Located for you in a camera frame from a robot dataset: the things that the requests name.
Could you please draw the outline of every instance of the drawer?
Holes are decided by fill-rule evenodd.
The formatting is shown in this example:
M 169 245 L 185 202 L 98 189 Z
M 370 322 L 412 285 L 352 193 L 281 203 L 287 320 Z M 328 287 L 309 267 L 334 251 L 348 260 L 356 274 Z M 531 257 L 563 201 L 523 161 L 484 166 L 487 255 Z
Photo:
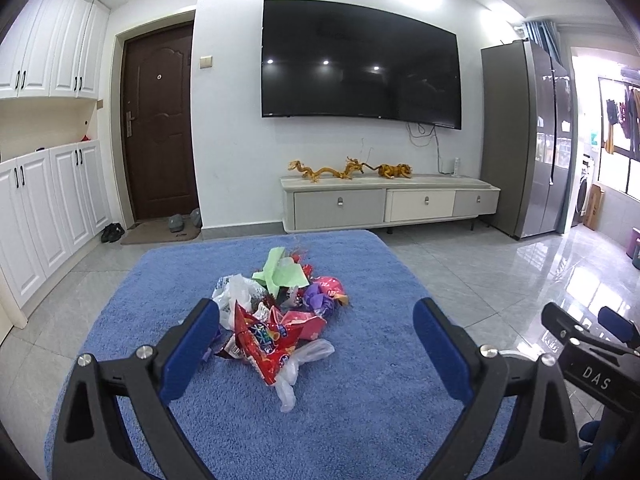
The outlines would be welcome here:
M 453 213 L 456 192 L 421 189 L 387 191 L 386 222 L 404 220 L 423 220 L 428 218 L 446 218 Z
M 495 213 L 500 190 L 456 191 L 453 216 L 474 216 Z
M 385 189 L 294 193 L 296 231 L 382 224 Z

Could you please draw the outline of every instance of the washing machine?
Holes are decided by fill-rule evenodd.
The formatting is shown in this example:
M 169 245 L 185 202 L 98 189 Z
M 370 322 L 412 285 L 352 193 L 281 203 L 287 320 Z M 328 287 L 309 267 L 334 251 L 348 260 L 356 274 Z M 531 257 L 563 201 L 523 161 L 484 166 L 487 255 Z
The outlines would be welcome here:
M 571 227 L 582 223 L 584 214 L 587 211 L 587 200 L 589 199 L 589 186 L 593 176 L 593 159 L 589 155 L 582 156 L 582 167 L 580 168 L 580 185 L 578 188 L 578 201 L 575 203 L 574 221 Z

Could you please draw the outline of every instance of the silver bolt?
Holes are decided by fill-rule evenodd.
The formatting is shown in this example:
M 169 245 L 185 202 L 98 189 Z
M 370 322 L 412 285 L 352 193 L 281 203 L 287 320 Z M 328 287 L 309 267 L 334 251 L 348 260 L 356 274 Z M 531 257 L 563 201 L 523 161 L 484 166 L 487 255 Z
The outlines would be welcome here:
M 78 358 L 78 365 L 80 365 L 80 366 L 87 366 L 90 362 L 91 362 L 91 355 L 90 354 L 82 354 Z
M 143 345 L 136 350 L 136 356 L 138 359 L 148 359 L 154 354 L 154 349 L 149 345 Z
M 489 359 L 498 355 L 498 349 L 492 345 L 482 345 L 480 347 L 480 353 Z
M 542 354 L 540 360 L 545 366 L 553 366 L 554 364 L 556 364 L 556 358 L 550 354 Z

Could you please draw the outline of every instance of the brown door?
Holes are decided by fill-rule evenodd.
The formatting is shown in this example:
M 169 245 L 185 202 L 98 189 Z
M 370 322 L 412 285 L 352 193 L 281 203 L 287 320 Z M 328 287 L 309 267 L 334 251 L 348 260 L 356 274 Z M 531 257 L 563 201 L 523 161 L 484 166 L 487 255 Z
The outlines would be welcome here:
M 122 134 L 136 220 L 187 214 L 198 206 L 191 147 L 193 23 L 124 46 Z

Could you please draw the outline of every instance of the doormat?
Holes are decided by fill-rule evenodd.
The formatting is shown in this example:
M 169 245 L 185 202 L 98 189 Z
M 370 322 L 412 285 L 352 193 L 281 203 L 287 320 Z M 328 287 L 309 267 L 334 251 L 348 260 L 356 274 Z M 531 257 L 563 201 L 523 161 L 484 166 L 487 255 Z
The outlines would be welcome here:
M 184 219 L 184 229 L 179 233 L 169 231 L 167 218 L 142 222 L 139 226 L 127 231 L 120 240 L 121 245 L 157 244 L 162 242 L 185 242 L 193 240 L 200 234 L 200 228 L 193 225 L 191 218 Z

